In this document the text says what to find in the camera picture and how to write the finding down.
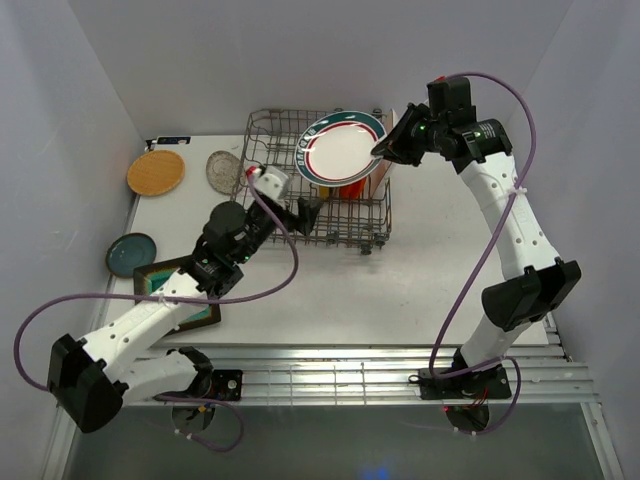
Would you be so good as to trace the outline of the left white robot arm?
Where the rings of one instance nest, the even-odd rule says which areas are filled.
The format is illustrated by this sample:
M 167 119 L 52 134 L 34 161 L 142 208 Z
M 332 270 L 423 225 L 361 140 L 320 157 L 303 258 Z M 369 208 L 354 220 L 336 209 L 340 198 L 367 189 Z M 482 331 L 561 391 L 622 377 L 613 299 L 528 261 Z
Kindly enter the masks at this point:
M 47 388 L 84 433 L 107 425 L 121 408 L 164 393 L 209 398 L 213 367 L 193 347 L 151 360 L 144 350 L 180 323 L 222 299 L 242 279 L 241 265 L 275 229 L 308 235 L 321 209 L 319 199 L 299 198 L 297 213 L 260 194 L 249 207 L 218 204 L 191 255 L 152 295 L 109 325 L 52 346 Z

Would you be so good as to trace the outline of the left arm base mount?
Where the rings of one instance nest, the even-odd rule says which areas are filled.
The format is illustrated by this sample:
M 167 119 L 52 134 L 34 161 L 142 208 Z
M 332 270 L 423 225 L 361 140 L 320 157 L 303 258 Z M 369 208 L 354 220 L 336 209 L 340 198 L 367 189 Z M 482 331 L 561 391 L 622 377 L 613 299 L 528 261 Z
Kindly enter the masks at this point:
M 167 392 L 177 398 L 206 398 L 235 402 L 242 397 L 244 372 L 239 369 L 214 369 L 200 372 L 186 390 Z

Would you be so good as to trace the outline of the yellow dotted scalloped plate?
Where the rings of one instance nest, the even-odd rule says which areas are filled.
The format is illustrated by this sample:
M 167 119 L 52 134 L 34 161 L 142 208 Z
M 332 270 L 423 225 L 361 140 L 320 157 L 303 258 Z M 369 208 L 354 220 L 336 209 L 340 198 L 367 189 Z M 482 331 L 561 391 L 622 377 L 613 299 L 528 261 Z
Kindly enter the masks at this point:
M 329 187 L 325 187 L 325 186 L 318 187 L 318 196 L 320 199 L 326 200 L 330 197 L 330 195 L 331 195 L 331 189 Z

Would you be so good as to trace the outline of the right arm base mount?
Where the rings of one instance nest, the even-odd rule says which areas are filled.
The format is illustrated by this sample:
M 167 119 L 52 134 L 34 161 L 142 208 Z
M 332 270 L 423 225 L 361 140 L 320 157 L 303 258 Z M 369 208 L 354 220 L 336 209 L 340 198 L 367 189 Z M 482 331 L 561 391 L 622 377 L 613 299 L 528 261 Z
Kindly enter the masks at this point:
M 417 385 L 422 400 L 484 398 L 506 400 L 512 396 L 505 369 L 499 365 L 490 370 L 472 372 L 447 379 L 435 379 L 427 368 L 410 375 L 408 382 Z

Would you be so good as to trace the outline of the teal square brown-rimmed plate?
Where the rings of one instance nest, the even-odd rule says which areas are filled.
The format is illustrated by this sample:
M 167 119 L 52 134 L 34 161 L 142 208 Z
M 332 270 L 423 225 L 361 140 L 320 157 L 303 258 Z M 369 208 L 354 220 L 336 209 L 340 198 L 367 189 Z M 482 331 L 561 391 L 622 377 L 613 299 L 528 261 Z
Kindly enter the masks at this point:
M 188 256 L 177 257 L 162 262 L 140 266 L 133 271 L 133 291 L 135 295 L 150 295 L 162 287 L 169 277 L 179 270 L 189 259 Z M 221 311 L 218 305 L 209 305 L 201 312 L 183 320 L 176 330 L 166 336 L 192 331 L 220 323 Z

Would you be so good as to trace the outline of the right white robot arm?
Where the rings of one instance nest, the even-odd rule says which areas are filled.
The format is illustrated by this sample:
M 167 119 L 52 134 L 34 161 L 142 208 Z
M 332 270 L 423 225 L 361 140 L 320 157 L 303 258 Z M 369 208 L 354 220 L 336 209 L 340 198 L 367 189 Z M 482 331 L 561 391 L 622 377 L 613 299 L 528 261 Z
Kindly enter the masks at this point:
M 451 373 L 454 390 L 474 397 L 488 384 L 485 370 L 563 302 L 581 278 L 580 267 L 562 260 L 543 233 L 504 127 L 496 120 L 477 120 L 473 106 L 409 104 L 372 152 L 412 166 L 419 165 L 425 153 L 441 155 L 473 194 L 492 232 L 481 257 L 498 253 L 503 280 L 482 291 L 483 317 L 460 347 L 461 364 Z

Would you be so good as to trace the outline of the speckled beige small plate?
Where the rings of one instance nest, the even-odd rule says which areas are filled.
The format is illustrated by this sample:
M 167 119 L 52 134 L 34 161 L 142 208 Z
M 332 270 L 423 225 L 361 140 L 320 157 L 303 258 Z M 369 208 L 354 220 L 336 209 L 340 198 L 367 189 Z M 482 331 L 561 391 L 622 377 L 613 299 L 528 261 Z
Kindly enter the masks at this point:
M 209 156 L 205 174 L 214 191 L 232 196 L 243 170 L 244 163 L 237 156 L 228 151 L 218 150 Z

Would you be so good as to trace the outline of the white rectangular plate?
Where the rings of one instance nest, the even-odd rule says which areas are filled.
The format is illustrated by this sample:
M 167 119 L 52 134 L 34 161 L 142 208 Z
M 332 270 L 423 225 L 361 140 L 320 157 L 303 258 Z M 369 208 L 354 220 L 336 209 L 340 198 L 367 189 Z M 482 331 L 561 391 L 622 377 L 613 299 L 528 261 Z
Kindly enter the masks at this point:
M 398 115 L 390 109 L 384 118 L 383 125 L 386 133 L 390 133 L 391 130 L 398 123 Z M 395 164 L 388 160 L 381 160 L 376 169 L 369 175 L 368 178 L 368 195 L 370 198 L 381 198 L 384 193 L 384 185 L 386 180 L 390 177 Z

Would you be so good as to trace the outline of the dark teal round plate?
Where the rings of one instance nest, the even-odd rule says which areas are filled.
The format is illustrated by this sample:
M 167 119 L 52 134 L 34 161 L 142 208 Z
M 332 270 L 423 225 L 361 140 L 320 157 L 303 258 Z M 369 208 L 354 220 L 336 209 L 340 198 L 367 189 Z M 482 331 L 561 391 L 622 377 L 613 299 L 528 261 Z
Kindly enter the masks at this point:
M 134 271 L 154 262 L 157 246 L 144 233 L 129 233 L 115 240 L 105 255 L 107 270 L 118 278 L 132 278 Z

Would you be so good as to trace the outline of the white plate green rim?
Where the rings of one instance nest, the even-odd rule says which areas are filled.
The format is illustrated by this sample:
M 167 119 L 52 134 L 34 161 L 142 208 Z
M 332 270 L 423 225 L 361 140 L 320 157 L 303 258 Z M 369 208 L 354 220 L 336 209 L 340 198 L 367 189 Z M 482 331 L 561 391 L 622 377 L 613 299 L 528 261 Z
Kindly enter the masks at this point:
M 339 111 L 315 121 L 295 144 L 294 166 L 312 184 L 342 187 L 365 179 L 382 162 L 372 149 L 386 136 L 371 114 Z

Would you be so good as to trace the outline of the woven bamboo round plate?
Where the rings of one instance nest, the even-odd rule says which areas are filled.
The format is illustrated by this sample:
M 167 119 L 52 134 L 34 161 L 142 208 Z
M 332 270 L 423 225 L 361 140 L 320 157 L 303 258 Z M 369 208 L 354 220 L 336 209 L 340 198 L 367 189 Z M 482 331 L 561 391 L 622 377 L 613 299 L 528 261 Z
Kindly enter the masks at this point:
M 127 172 L 127 184 L 141 196 L 159 196 L 176 188 L 184 178 L 185 162 L 168 150 L 149 151 L 137 158 Z

